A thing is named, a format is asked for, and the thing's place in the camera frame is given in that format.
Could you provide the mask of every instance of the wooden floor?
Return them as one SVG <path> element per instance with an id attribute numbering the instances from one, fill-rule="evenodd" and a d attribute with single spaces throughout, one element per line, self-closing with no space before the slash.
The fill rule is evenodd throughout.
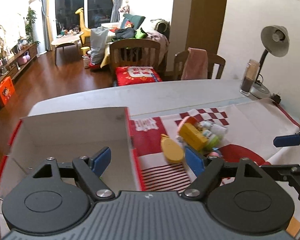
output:
<path id="1" fill-rule="evenodd" d="M 58 49 L 57 65 L 54 65 L 54 53 L 47 52 L 34 60 L 15 84 L 16 93 L 0 110 L 0 160 L 9 151 L 7 143 L 18 119 L 27 116 L 37 102 L 112 86 L 108 70 L 84 69 L 75 46 L 65 47 L 64 52 Z"/>

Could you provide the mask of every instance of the green cushion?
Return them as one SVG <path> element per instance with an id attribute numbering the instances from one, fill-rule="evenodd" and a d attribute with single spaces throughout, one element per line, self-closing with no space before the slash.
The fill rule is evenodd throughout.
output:
<path id="1" fill-rule="evenodd" d="M 133 28 L 136 30 L 138 29 L 141 24 L 143 23 L 143 21 L 145 20 L 145 17 L 144 16 L 140 16 L 140 15 L 131 15 L 131 14 L 128 14 L 128 13 L 125 13 L 123 15 L 124 18 L 128 19 L 130 22 L 133 23 Z M 122 22 L 122 25 L 121 25 L 121 29 L 124 29 L 124 25 L 125 25 L 126 21 L 123 21 Z"/>

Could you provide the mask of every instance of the table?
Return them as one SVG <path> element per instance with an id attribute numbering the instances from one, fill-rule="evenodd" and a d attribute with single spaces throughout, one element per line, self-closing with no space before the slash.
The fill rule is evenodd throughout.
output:
<path id="1" fill-rule="evenodd" d="M 51 45 L 55 49 L 55 52 L 54 52 L 54 64 L 55 65 L 57 65 L 57 48 L 62 48 L 62 50 L 64 51 L 65 47 L 67 47 L 67 46 L 77 45 L 77 47 L 78 47 L 78 41 L 80 41 L 80 36 L 82 34 L 83 34 L 83 32 L 79 32 L 76 35 L 66 35 L 61 38 L 57 38 L 51 42 Z"/>
<path id="2" fill-rule="evenodd" d="M 127 106 L 131 119 L 180 113 L 200 106 L 220 107 L 253 100 L 239 92 L 240 80 L 148 83 L 81 92 L 37 103 L 29 116 L 80 109 Z M 9 231 L 0 207 L 0 232 Z"/>

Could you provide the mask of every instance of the lamp base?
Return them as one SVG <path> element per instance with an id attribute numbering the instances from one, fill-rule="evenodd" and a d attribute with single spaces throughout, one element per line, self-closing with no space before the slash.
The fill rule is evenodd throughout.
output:
<path id="1" fill-rule="evenodd" d="M 261 82 L 256 81 L 250 90 L 250 93 L 255 96 L 256 98 L 262 99 L 262 98 L 270 98 L 271 93 Z"/>

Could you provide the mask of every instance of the potted plant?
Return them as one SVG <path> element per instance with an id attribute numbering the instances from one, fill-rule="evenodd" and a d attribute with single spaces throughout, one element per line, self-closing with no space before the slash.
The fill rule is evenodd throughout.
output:
<path id="1" fill-rule="evenodd" d="M 27 15 L 27 24 L 26 24 L 26 35 L 27 35 L 27 42 L 28 44 L 33 44 L 35 43 L 36 45 L 39 45 L 39 41 L 34 41 L 34 38 L 33 38 L 33 28 L 32 28 L 32 25 L 35 23 L 35 20 L 36 20 L 36 13 L 34 10 L 31 10 L 29 8 L 28 10 L 28 15 Z"/>

